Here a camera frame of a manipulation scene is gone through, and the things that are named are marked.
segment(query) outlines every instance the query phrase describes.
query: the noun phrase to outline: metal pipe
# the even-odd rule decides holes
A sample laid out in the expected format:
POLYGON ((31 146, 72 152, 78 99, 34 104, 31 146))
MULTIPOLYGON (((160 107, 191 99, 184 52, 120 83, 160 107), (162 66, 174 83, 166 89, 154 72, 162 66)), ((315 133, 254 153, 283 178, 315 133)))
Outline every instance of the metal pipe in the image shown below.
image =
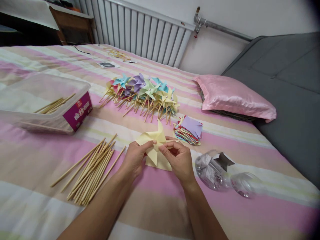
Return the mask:
POLYGON ((229 28, 226 28, 226 27, 223 27, 219 24, 216 24, 216 23, 213 23, 213 22, 210 22, 210 21, 207 21, 206 19, 204 18, 201 18, 198 16, 198 13, 200 11, 200 7, 197 7, 197 11, 194 15, 194 18, 193 18, 193 21, 197 24, 196 26, 196 36, 198 35, 199 31, 200 31, 200 27, 202 25, 206 26, 206 27, 211 27, 211 28, 214 28, 216 30, 219 30, 221 32, 224 32, 224 33, 227 33, 229 35, 232 35, 234 37, 237 37, 237 38, 241 38, 243 40, 246 40, 248 42, 251 42, 253 40, 252 37, 248 36, 248 35, 245 35, 245 34, 242 34, 242 33, 239 33, 237 31, 234 31, 232 29, 229 29, 229 28))

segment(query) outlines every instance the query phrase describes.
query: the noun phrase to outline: hand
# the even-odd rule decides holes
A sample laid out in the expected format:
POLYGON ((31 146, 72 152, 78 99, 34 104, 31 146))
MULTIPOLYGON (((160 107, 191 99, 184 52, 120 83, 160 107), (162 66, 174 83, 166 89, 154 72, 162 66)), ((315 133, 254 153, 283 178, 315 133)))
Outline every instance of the hand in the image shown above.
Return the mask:
POLYGON ((184 146, 172 137, 166 136, 166 140, 173 140, 159 147, 159 150, 170 163, 174 174, 180 180, 181 185, 187 186, 194 183, 195 176, 192 169, 192 158, 190 148, 184 146))
POLYGON ((153 147, 153 143, 156 144, 157 141, 149 141, 141 146, 136 141, 130 143, 119 170, 124 171, 125 174, 131 174, 133 178, 136 178, 142 171, 141 162, 146 156, 145 152, 148 148, 153 147))

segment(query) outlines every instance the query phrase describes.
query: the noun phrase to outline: purple label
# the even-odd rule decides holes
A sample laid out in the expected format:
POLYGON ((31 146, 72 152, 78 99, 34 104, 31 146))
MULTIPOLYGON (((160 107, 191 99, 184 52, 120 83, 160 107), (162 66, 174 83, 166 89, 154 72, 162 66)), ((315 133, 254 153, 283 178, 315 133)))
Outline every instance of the purple label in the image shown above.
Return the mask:
POLYGON ((89 92, 86 92, 63 117, 76 132, 86 116, 91 112, 92 104, 89 92))

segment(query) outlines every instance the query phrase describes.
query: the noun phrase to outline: plastic storage box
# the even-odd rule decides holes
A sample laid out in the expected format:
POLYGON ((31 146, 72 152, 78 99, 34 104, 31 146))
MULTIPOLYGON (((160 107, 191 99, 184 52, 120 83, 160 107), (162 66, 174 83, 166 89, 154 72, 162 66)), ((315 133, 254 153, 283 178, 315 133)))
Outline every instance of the plastic storage box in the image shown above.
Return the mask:
POLYGON ((69 78, 32 75, 0 90, 0 120, 28 131, 72 135, 92 110, 90 87, 89 83, 69 78), (34 113, 70 96, 51 114, 34 113))

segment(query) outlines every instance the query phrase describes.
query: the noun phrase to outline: stack of colored paper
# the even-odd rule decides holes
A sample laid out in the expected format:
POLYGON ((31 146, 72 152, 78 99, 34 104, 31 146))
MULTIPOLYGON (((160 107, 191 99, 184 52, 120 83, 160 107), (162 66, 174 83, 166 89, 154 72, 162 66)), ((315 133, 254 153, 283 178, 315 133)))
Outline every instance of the stack of colored paper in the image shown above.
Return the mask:
POLYGON ((174 134, 177 138, 191 145, 200 145, 199 139, 202 138, 202 123, 185 115, 180 118, 178 124, 174 127, 174 134))

